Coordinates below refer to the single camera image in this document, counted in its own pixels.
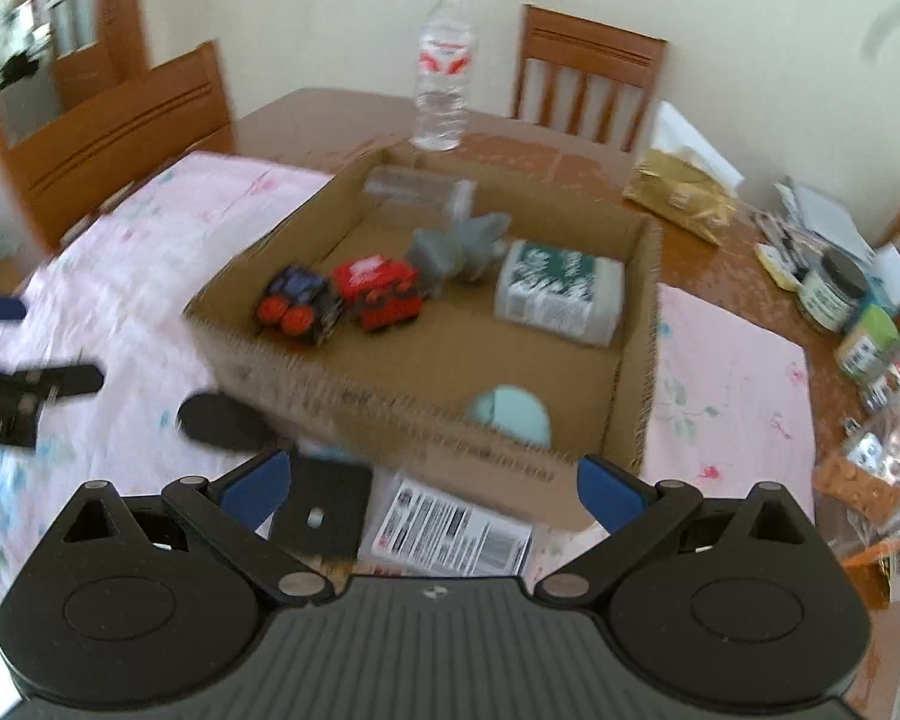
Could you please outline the white green medical bottle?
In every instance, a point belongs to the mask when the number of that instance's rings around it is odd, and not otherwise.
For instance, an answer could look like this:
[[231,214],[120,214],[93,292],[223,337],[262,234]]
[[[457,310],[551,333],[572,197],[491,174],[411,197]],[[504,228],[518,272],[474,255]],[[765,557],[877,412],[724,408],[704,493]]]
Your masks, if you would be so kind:
[[497,277],[494,316],[606,348],[621,320],[624,299],[624,263],[541,242],[515,241]]

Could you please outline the green-lid small container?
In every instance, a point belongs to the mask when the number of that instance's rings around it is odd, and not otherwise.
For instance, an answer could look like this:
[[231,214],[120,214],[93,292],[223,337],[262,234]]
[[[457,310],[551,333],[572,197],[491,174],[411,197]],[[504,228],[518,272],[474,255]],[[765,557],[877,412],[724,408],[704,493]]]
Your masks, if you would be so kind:
[[837,346],[837,367],[850,380],[863,382],[898,340],[893,317],[878,304],[870,304]]

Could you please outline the open cardboard box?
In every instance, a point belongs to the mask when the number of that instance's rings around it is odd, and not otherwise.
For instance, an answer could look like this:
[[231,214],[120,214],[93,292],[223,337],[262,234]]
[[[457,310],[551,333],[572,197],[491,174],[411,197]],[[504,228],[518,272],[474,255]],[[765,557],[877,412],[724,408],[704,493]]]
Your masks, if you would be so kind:
[[[382,333],[343,323],[307,348],[256,325],[255,305],[284,266],[329,271],[368,255],[398,257],[409,227],[362,193],[384,164],[476,183],[476,210],[512,216],[515,236],[626,267],[611,343],[595,348],[494,316],[491,283],[452,284],[418,320]],[[662,231],[650,216],[520,172],[406,146],[354,161],[188,302],[194,341],[226,392],[302,433],[498,511],[578,532],[577,463],[598,454],[628,472],[644,463],[656,364]],[[546,406],[551,447],[466,417],[478,395],[523,388]]]

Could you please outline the small black-lid glass jar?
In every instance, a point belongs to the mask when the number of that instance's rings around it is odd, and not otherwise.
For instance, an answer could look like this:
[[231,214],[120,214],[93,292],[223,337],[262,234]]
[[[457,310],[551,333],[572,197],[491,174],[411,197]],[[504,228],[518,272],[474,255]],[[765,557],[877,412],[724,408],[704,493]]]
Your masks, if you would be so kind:
[[798,307],[821,332],[839,333],[868,293],[865,273],[842,250],[826,249],[803,278]]

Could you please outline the clear plastic jar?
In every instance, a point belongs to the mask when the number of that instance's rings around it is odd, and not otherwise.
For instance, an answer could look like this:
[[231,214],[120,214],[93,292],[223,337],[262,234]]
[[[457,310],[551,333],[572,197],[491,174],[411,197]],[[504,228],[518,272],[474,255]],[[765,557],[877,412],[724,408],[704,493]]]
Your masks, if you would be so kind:
[[362,192],[375,208],[395,213],[400,221],[450,227],[470,218],[476,183],[417,167],[386,164],[368,173]]

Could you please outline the wooden chair left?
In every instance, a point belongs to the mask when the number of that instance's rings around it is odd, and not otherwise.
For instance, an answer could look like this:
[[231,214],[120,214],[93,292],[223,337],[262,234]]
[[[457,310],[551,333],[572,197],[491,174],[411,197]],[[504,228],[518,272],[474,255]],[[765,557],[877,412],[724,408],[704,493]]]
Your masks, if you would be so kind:
[[116,192],[229,124],[219,50],[206,41],[69,110],[2,160],[30,231],[56,252]]

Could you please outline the red toy train car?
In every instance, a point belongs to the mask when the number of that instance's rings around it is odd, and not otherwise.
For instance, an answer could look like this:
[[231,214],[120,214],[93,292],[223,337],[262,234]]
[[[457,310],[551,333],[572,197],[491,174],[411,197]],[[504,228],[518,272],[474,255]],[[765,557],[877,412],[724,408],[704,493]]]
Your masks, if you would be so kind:
[[404,260],[370,255],[333,270],[333,283],[365,333],[413,323],[424,305],[419,270]]

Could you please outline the pile of pens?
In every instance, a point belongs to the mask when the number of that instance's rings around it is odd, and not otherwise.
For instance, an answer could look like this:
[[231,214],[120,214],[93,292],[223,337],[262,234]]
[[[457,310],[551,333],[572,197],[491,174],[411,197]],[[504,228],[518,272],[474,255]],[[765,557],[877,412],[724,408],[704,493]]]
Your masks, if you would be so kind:
[[781,216],[774,215],[770,211],[751,210],[749,221],[761,232],[763,236],[761,244],[774,245],[775,249],[784,255],[788,265],[792,266],[801,283],[813,265],[816,252],[806,247],[805,241],[798,238],[792,227],[788,226]]

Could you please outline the grey elephant toy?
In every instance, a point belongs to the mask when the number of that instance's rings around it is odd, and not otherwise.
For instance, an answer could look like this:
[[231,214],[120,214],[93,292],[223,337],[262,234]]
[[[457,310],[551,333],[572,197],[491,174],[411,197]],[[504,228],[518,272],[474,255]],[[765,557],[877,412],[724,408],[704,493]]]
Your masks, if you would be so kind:
[[447,231],[416,229],[404,260],[418,272],[422,291],[436,298],[449,281],[479,283],[487,277],[507,254],[510,224],[509,213],[489,213]]

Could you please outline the white labelled package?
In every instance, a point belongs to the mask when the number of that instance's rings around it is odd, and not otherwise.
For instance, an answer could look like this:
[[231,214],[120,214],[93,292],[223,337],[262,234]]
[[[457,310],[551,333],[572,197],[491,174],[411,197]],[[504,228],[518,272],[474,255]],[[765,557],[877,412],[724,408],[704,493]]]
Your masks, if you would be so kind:
[[359,561],[372,571],[429,577],[515,577],[533,527],[406,476],[372,494]]

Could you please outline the light blue round lid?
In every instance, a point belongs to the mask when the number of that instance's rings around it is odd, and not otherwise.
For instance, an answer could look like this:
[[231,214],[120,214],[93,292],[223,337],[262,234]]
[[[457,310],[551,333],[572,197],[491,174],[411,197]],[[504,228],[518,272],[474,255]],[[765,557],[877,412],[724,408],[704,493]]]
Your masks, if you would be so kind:
[[551,447],[551,420],[546,406],[535,395],[513,385],[498,385],[478,395],[466,417],[496,429],[523,444]]

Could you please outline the large clear black-lid jar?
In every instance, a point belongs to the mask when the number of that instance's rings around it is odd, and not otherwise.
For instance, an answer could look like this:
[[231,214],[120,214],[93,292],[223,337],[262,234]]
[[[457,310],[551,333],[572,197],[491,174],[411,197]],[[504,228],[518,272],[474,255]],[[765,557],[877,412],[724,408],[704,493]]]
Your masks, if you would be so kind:
[[837,559],[900,603],[900,392],[814,468],[813,488]]

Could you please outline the clear plastic water bottle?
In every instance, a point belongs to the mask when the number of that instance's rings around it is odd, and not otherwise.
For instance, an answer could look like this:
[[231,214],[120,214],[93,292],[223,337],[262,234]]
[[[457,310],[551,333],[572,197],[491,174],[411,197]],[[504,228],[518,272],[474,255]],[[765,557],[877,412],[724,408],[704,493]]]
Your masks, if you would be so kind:
[[422,25],[416,64],[417,149],[445,153],[457,148],[468,124],[468,86],[476,36],[468,0],[436,0]]

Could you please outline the black square box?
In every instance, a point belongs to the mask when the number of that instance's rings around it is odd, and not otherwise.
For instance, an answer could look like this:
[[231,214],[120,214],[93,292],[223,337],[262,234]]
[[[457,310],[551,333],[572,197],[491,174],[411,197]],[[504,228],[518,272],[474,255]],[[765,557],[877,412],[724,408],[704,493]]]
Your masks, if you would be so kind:
[[351,461],[299,455],[272,516],[269,541],[290,554],[354,559],[361,546],[374,472]]

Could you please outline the black oval object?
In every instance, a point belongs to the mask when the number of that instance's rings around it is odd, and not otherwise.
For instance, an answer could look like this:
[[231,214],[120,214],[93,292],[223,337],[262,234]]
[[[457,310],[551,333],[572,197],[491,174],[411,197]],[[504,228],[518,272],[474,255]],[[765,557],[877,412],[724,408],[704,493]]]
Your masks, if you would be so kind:
[[255,406],[224,392],[196,392],[176,411],[188,439],[227,452],[255,454],[279,442],[279,434]]

